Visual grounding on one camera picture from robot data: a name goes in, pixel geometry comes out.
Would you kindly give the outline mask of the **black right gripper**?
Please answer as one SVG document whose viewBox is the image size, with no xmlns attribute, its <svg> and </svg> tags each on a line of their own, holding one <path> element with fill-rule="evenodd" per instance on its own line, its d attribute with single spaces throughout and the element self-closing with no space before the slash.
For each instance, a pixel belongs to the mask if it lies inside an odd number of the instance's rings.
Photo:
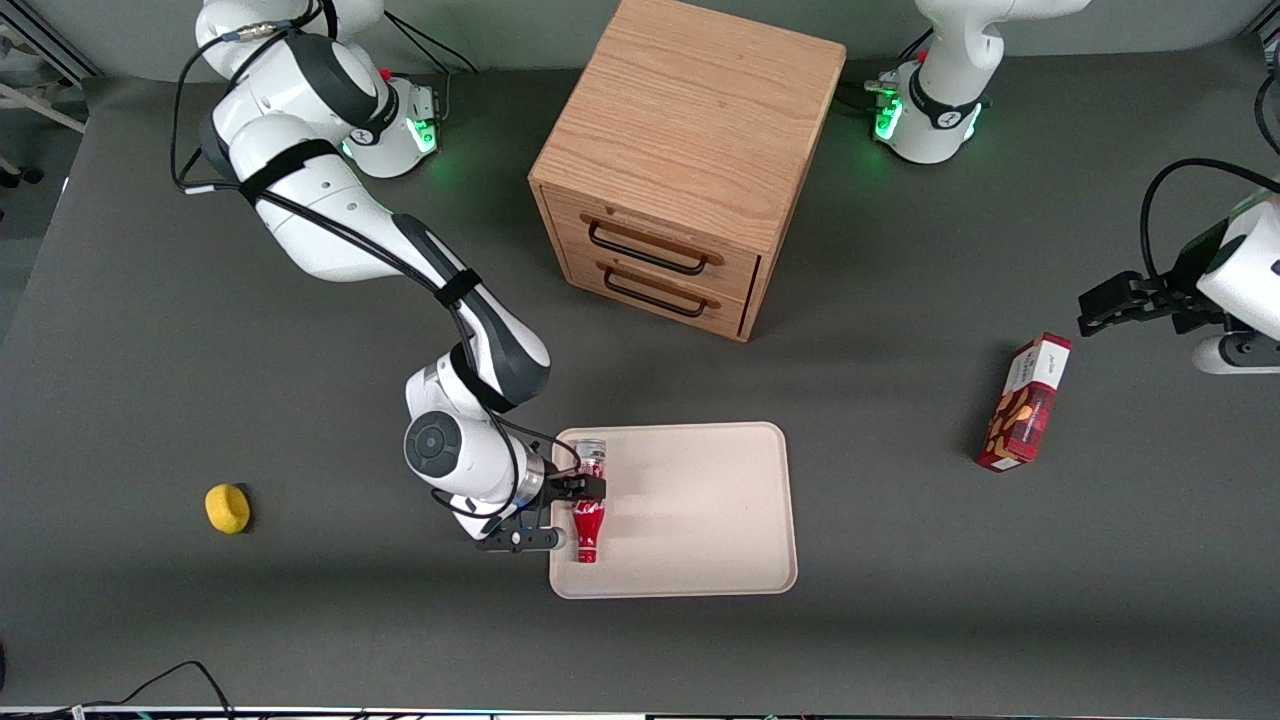
<svg viewBox="0 0 1280 720">
<path fill-rule="evenodd" d="M 604 501 L 607 484 L 599 477 L 548 478 L 545 469 L 529 468 L 515 496 L 513 510 L 506 518 L 506 530 L 540 530 L 550 527 L 553 502 Z"/>
</svg>

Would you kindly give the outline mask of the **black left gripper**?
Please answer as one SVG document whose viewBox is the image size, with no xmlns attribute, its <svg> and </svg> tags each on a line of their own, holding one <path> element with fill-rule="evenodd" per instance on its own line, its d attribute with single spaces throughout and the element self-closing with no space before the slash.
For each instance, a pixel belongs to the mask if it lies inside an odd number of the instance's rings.
<svg viewBox="0 0 1280 720">
<path fill-rule="evenodd" d="M 1176 334 L 1189 334 L 1207 325 L 1222 325 L 1226 313 L 1208 299 L 1197 283 L 1210 270 L 1230 224 L 1222 219 L 1188 242 L 1170 272 L 1155 279 L 1139 272 L 1120 272 L 1078 299 L 1076 327 L 1083 338 L 1128 322 L 1152 322 L 1166 315 Z"/>
</svg>

